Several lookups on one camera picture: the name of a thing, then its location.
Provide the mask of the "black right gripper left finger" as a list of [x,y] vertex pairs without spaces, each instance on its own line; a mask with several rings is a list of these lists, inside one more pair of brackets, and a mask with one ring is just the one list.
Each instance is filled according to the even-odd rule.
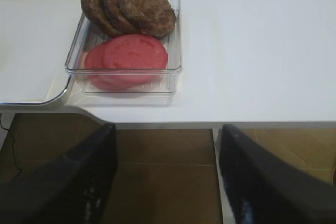
[[117,172],[105,124],[36,171],[1,185],[1,223],[100,223]]

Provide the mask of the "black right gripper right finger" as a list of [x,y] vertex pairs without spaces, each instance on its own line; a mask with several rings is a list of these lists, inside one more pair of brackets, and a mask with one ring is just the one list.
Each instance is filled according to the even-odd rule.
[[219,169],[236,223],[335,223],[335,186],[289,165],[239,128],[221,130]]

